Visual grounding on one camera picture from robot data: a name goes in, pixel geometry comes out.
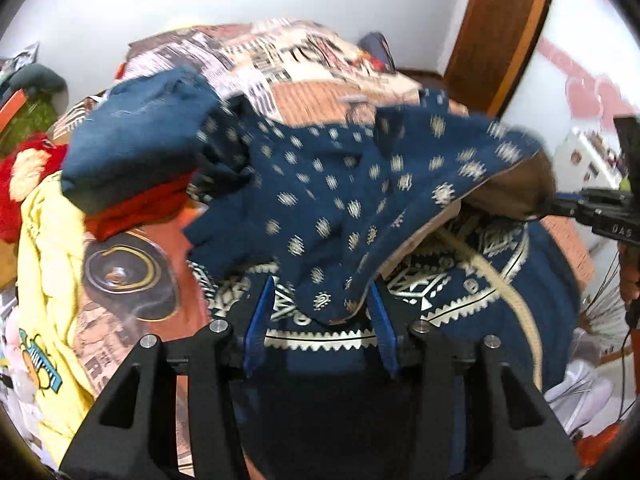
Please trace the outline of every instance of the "red clothing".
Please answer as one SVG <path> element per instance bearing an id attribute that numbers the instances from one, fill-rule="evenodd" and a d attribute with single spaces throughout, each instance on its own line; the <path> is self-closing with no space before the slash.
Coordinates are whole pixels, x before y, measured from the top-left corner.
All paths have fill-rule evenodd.
<path id="1" fill-rule="evenodd" d="M 107 238 L 137 227 L 175 215 L 187 202 L 187 185 L 191 174 L 155 186 L 94 216 L 87 216 L 84 224 L 95 238 Z"/>
<path id="2" fill-rule="evenodd" d="M 23 153 L 18 164 L 16 158 Z M 26 196 L 62 166 L 66 146 L 55 146 L 45 134 L 32 134 L 0 164 L 0 239 L 14 244 L 20 238 L 20 205 Z"/>

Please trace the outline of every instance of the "folded blue cloth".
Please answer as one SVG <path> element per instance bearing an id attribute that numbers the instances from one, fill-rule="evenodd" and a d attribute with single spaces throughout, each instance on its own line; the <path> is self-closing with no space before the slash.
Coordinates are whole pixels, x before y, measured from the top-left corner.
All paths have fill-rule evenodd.
<path id="1" fill-rule="evenodd" d="M 193 171 L 196 134 L 219 106 L 187 66 L 120 83 L 74 132 L 62 193 L 94 215 Z"/>
<path id="2" fill-rule="evenodd" d="M 204 197 L 208 211 L 185 229 L 189 259 L 214 280 L 275 260 L 300 310 L 325 324 L 353 316 L 380 267 L 446 206 L 541 149 L 497 121 L 450 114 L 444 92 L 380 108 L 374 128 L 221 114 L 202 141 L 200 183 L 230 160 L 253 177 L 227 200 Z"/>

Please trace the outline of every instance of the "yellow shirt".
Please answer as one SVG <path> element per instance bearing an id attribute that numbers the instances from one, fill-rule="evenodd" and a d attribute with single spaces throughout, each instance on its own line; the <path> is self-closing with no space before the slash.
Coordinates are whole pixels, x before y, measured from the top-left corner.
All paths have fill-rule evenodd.
<path id="1" fill-rule="evenodd" d="M 60 464 L 94 402 L 72 343 L 82 276 L 84 214 L 60 191 L 60 172 L 22 204 L 18 327 L 25 364 L 38 385 L 40 436 Z"/>

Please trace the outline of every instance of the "metal screw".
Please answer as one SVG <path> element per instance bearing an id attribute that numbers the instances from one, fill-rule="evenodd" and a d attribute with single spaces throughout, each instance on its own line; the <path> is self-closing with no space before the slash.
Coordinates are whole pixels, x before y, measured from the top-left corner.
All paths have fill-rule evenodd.
<path id="1" fill-rule="evenodd" d="M 209 323 L 209 330 L 219 334 L 220 332 L 224 332 L 227 328 L 229 328 L 229 323 L 224 319 L 214 319 L 211 323 Z"/>
<path id="2" fill-rule="evenodd" d="M 502 344 L 502 341 L 500 341 L 500 338 L 497 335 L 488 335 L 484 338 L 484 344 L 487 345 L 489 348 L 500 348 L 500 345 Z"/>
<path id="3" fill-rule="evenodd" d="M 411 323 L 411 328 L 418 334 L 426 334 L 431 328 L 431 323 L 424 319 L 416 319 Z"/>
<path id="4" fill-rule="evenodd" d="M 157 342 L 158 338 L 156 336 L 154 336 L 153 334 L 147 334 L 145 336 L 142 336 L 142 339 L 140 340 L 140 346 L 142 346 L 142 348 L 151 348 Z"/>

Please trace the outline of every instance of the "white wall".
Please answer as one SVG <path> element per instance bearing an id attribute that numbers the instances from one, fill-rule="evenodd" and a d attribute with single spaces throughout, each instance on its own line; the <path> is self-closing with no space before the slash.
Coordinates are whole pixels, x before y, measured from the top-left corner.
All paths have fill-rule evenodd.
<path id="1" fill-rule="evenodd" d="M 593 76 L 608 75 L 623 98 L 640 106 L 640 47 L 608 0 L 552 0 L 542 35 Z M 553 153 L 574 121 L 565 97 L 566 75 L 535 52 L 503 120 L 538 131 Z M 618 146 L 616 134 L 606 140 Z"/>
<path id="2" fill-rule="evenodd" d="M 458 0 L 27 0 L 0 40 L 0 56 L 39 40 L 39 61 L 67 80 L 70 102 L 110 83 L 127 43 L 193 23 L 290 17 L 357 41 L 382 31 L 396 63 L 436 70 Z"/>

